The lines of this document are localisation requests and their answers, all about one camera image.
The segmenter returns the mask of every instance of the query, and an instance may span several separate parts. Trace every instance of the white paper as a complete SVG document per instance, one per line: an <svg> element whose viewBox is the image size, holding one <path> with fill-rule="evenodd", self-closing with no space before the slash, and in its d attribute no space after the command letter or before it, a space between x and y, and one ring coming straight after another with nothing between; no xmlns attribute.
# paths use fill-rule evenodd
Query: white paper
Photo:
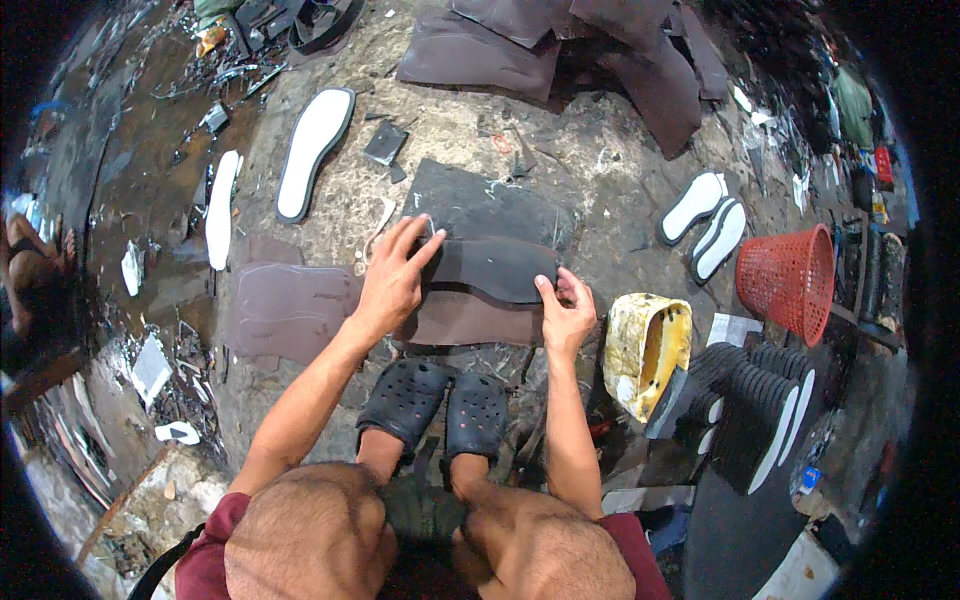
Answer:
<svg viewBox="0 0 960 600"><path fill-rule="evenodd" d="M707 346L717 342L726 342L743 348L743 342L747 339L748 331L756 331L757 333L763 331L763 323L746 317L713 313L713 326L710 328Z"/></svg>

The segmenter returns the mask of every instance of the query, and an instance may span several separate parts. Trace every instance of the yellow container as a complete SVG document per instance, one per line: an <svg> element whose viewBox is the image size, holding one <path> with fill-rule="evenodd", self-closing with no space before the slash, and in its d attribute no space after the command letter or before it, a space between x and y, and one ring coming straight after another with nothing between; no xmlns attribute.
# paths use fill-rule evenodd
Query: yellow container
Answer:
<svg viewBox="0 0 960 600"><path fill-rule="evenodd" d="M604 385L640 422L653 414L674 368L689 367L692 329L690 305L683 300L640 293L613 303L607 318Z"/></svg>

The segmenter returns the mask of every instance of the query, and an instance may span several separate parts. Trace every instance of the left hand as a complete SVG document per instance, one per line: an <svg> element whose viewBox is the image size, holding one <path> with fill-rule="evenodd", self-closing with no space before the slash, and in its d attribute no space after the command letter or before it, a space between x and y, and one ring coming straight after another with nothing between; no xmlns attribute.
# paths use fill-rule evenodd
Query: left hand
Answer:
<svg viewBox="0 0 960 600"><path fill-rule="evenodd" d="M403 217L373 249L360 305L353 317L375 342L394 331L420 306L420 269L440 249L446 231L440 229L410 260L407 256L426 229L427 215Z"/></svg>

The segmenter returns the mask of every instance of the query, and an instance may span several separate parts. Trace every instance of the hand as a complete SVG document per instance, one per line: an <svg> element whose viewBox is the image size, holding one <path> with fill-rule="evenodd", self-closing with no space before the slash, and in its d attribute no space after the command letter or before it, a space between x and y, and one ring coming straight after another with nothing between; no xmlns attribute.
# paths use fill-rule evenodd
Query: hand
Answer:
<svg viewBox="0 0 960 600"><path fill-rule="evenodd" d="M394 331L420 305L420 269L437 253L446 237L440 229L410 260L407 256L426 228L427 215L403 217L373 249L360 305L354 321L370 335L372 343Z"/></svg>
<svg viewBox="0 0 960 600"><path fill-rule="evenodd" d="M573 362L597 322L597 313L590 288L568 269L561 267L557 273L556 292L547 277L534 279L543 297L543 341L548 358ZM567 308L561 300L573 307Z"/></svg>

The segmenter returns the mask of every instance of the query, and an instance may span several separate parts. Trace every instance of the red plastic basket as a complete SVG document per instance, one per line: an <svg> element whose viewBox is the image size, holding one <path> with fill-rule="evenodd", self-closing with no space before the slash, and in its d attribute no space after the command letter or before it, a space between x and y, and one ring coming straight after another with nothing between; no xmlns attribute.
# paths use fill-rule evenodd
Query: red plastic basket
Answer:
<svg viewBox="0 0 960 600"><path fill-rule="evenodd" d="M820 341L833 298L833 244L823 224L810 231L755 237L736 259L743 305L804 338Z"/></svg>

